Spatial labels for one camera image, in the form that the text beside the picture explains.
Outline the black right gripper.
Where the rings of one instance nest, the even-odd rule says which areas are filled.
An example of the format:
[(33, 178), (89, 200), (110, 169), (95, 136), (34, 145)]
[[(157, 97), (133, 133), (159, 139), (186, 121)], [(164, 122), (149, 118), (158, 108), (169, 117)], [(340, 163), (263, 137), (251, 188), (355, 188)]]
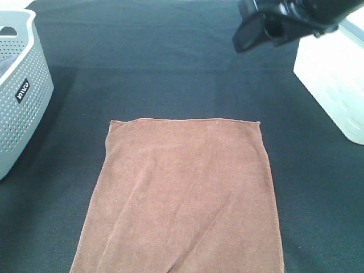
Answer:
[(233, 35), (236, 53), (263, 43), (281, 46), (302, 37), (320, 37), (338, 29), (363, 1), (239, 1), (242, 22)]

